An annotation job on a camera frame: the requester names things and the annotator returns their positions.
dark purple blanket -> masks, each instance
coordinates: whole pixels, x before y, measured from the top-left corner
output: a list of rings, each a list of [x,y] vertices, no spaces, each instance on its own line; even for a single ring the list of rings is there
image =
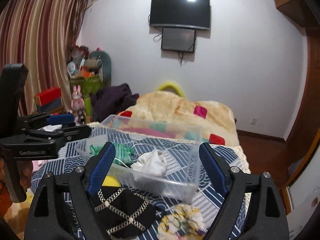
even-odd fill
[[[118,114],[134,106],[139,94],[132,94],[128,84],[100,89],[91,96],[93,120],[102,122],[111,114]]]

metal screw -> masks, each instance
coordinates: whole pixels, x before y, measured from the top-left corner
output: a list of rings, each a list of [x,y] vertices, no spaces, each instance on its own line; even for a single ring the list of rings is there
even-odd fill
[[[45,176],[46,178],[50,177],[51,175],[52,175],[52,172],[51,172],[51,171],[47,171],[47,172],[44,174],[44,176]]]
[[[81,173],[83,170],[84,170],[84,167],[83,167],[83,166],[78,166],[78,167],[76,167],[76,172],[77,172],[77,173]]]
[[[269,172],[265,171],[265,172],[263,173],[263,176],[265,176],[266,178],[270,178],[270,177],[271,177],[271,174],[270,174]]]
[[[237,166],[232,166],[232,167],[231,167],[231,171],[232,171],[233,173],[238,173],[238,172],[240,171],[240,169],[239,169]]]

dark red floor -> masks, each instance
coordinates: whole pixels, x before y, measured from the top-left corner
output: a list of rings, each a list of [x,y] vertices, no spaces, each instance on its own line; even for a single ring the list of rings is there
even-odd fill
[[[277,187],[282,186],[288,176],[288,156],[284,143],[246,135],[238,135],[240,146],[247,156],[252,174],[270,172]]]

pink rabbit toy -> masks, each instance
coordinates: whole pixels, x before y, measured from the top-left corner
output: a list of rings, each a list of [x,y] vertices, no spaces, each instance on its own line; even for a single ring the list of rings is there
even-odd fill
[[[71,101],[71,108],[73,112],[84,110],[84,101],[82,99],[82,94],[80,90],[81,90],[80,86],[78,86],[78,89],[76,88],[76,86],[73,87],[72,101]]]

transparent plastic box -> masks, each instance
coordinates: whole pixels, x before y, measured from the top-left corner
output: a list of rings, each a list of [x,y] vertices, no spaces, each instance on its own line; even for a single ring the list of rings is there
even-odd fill
[[[201,132],[201,127],[110,115],[94,128],[89,138],[80,141],[75,150],[86,163],[92,157],[90,146],[103,146],[107,141],[132,147],[134,161],[141,154],[158,149],[168,163],[163,178],[115,163],[108,175],[115,176],[121,184],[129,187],[190,203],[199,184]]]

